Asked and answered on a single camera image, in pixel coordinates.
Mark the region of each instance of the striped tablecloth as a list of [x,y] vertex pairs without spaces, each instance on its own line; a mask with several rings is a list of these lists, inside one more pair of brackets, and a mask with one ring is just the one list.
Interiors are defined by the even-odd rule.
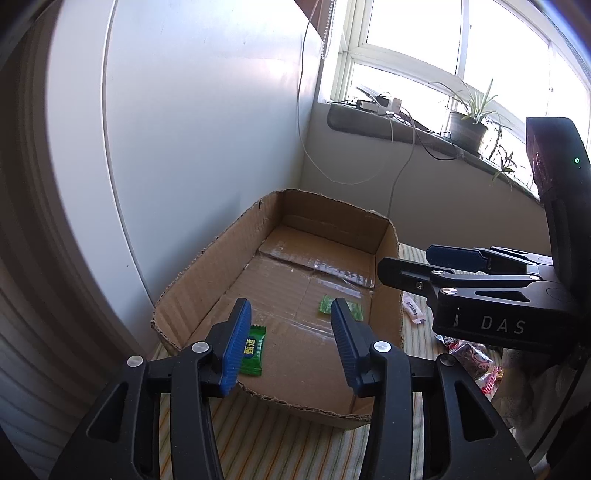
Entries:
[[[400,257],[427,263],[425,252],[400,244]],[[426,300],[413,295],[427,312],[427,320],[415,325],[404,315],[404,350],[409,355],[434,359],[445,348],[435,340],[433,315]],[[155,358],[167,356],[158,348]],[[414,395],[413,466],[411,480],[423,472],[423,407],[421,394]],[[353,480],[359,477],[369,425],[356,430],[302,420],[269,408],[266,404],[235,388],[232,393],[210,401],[213,428],[222,469],[227,480]],[[170,396],[160,405],[160,475],[173,478],[170,459]]]

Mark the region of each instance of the white cable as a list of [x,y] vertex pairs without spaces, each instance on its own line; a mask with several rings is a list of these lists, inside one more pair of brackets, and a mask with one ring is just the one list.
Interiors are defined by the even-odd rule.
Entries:
[[[310,159],[310,161],[312,162],[312,165],[314,165],[316,167],[316,169],[322,173],[322,175],[327,178],[328,181],[331,181],[332,183],[338,183],[341,185],[359,185],[361,183],[365,183],[367,181],[373,180],[374,178],[376,178],[380,172],[384,169],[384,167],[386,166],[387,163],[387,158],[384,159],[384,162],[382,163],[382,166],[379,168],[379,170],[376,172],[376,174],[368,179],[365,180],[361,180],[361,181],[354,181],[354,182],[345,182],[345,181],[338,181],[338,180],[334,180],[331,179],[317,164],[316,162],[312,159],[312,157],[310,156],[310,154],[308,153],[308,151],[306,150],[306,145],[304,145],[304,140],[301,137],[301,126],[300,126],[300,90],[301,90],[301,83],[302,83],[302,79],[304,77],[304,46],[306,45],[306,37],[308,36],[308,29],[310,28],[310,23],[311,23],[311,19],[314,16],[314,12],[316,11],[316,7],[318,7],[320,0],[316,0],[316,3],[314,4],[314,8],[312,9],[312,13],[310,14],[310,18],[308,19],[308,24],[306,25],[306,31],[304,32],[304,39],[301,42],[301,70],[300,70],[300,81],[298,82],[297,85],[297,99],[296,99],[296,103],[295,103],[295,112],[297,115],[297,133],[298,136],[300,137],[300,143],[301,146],[304,148],[304,153],[306,154],[306,157],[308,157]],[[391,143],[394,143],[394,128],[392,127],[392,119],[388,118],[388,120],[390,121],[390,131],[392,133],[392,137],[391,137]]]
[[394,189],[396,188],[396,184],[398,183],[398,179],[400,178],[400,175],[402,175],[402,172],[407,167],[407,165],[410,163],[410,160],[413,157],[414,143],[415,143],[415,140],[417,137],[417,127],[414,124],[414,119],[413,119],[412,115],[403,106],[401,106],[400,109],[404,110],[406,112],[406,114],[410,118],[411,124],[413,125],[413,144],[410,147],[410,155],[408,156],[408,160],[404,163],[404,165],[402,166],[402,168],[398,172],[398,175],[396,175],[396,178],[394,179],[394,182],[392,184],[392,190],[390,190],[390,201],[388,202],[388,218],[390,218],[390,213],[392,211],[392,200],[394,198]]

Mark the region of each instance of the white wall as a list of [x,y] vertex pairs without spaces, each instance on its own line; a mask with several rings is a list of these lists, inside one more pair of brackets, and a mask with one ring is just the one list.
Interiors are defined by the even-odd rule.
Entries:
[[[43,183],[74,274],[136,351],[154,347],[176,274],[258,198],[298,185],[306,25],[293,0],[63,0]],[[320,43],[310,28],[304,138]]]
[[[119,0],[106,136],[122,220],[153,301],[254,201],[298,185],[306,24],[293,0]],[[303,128],[319,53],[310,27]]]
[[[386,215],[392,182],[410,144],[336,132],[326,124],[329,106],[315,103],[312,110],[306,148],[314,162],[346,183],[377,176],[354,186],[333,183],[304,157],[301,188]],[[491,184],[491,178],[463,160],[437,161],[415,146],[392,201],[400,241],[422,249],[497,245],[550,255],[544,209],[502,181]]]

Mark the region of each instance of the cardboard box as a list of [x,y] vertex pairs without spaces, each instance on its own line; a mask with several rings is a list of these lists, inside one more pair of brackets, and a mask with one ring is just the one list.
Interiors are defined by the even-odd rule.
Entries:
[[322,195],[273,192],[250,207],[160,297],[153,328],[170,353],[203,340],[238,297],[265,325],[262,375],[239,375],[249,394],[309,420],[354,429],[371,420],[373,399],[346,383],[325,294],[360,303],[378,338],[401,346],[401,293],[376,265],[398,256],[392,223]]

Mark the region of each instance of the plant pot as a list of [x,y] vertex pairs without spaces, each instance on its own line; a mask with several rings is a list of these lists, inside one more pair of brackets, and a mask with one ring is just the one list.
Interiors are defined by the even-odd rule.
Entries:
[[475,124],[472,118],[464,119],[464,114],[449,112],[447,131],[449,140],[460,148],[478,155],[480,144],[488,128],[483,124]]

